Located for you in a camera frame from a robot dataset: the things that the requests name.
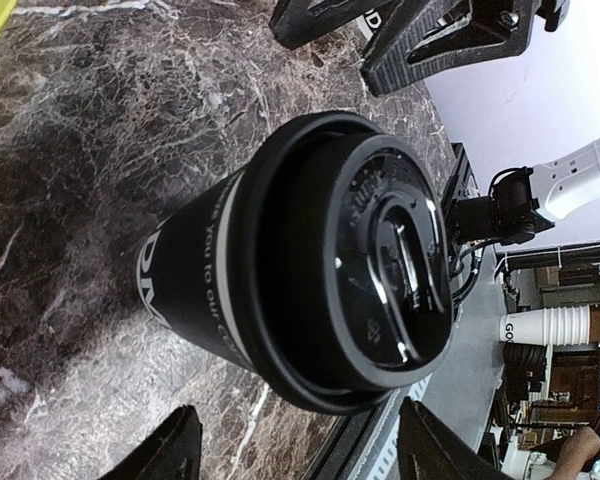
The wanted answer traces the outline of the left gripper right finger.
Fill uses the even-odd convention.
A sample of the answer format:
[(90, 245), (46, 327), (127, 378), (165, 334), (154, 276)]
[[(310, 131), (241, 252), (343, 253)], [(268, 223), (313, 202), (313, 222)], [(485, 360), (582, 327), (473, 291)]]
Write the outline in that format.
[(405, 397), (399, 418), (397, 462), (401, 479), (502, 479), (420, 401)]

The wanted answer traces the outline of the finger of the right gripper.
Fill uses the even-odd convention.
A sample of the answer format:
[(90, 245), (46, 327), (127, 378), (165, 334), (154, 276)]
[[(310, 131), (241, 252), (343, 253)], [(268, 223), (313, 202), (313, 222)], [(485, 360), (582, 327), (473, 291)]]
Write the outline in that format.
[(530, 42), (528, 9), (377, 9), (382, 25), (360, 73), (374, 96), (443, 71), (514, 57)]
[(379, 6), (373, 0), (278, 1), (269, 28), (282, 46), (296, 49)]

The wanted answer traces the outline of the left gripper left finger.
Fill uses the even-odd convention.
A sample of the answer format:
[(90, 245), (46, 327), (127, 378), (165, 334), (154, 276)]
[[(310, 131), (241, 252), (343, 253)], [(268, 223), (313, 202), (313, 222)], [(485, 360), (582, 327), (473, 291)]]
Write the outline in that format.
[(198, 479), (202, 433), (196, 409), (182, 405), (100, 479)]

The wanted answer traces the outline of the black plastic cup lid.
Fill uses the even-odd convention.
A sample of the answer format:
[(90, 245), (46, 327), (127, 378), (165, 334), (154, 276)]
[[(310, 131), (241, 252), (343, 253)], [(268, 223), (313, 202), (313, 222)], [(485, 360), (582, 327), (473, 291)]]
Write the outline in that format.
[(350, 415), (432, 373), (454, 322), (441, 205), (415, 151), (351, 112), (298, 116), (247, 164), (227, 243), (255, 371)]

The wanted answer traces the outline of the black paper cup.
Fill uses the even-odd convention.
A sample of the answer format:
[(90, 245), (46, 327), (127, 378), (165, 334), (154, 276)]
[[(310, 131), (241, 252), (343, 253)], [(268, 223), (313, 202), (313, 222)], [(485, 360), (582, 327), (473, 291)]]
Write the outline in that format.
[(136, 282), (149, 313), (184, 340), (247, 370), (228, 279), (229, 220), (239, 171), (161, 222), (137, 260)]

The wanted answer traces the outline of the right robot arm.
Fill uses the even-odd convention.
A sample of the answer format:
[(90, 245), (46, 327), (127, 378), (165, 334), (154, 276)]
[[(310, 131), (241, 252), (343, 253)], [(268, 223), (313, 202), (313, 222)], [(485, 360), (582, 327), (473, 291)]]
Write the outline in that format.
[[(395, 93), (453, 68), (522, 54), (535, 17), (553, 32), (566, 1), (279, 1), (269, 21), (276, 40), (297, 49), (381, 9), (380, 28), (360, 72), (374, 96)], [(569, 156), (493, 178), (486, 195), (451, 203), (453, 241), (522, 244), (600, 199), (600, 139)]]

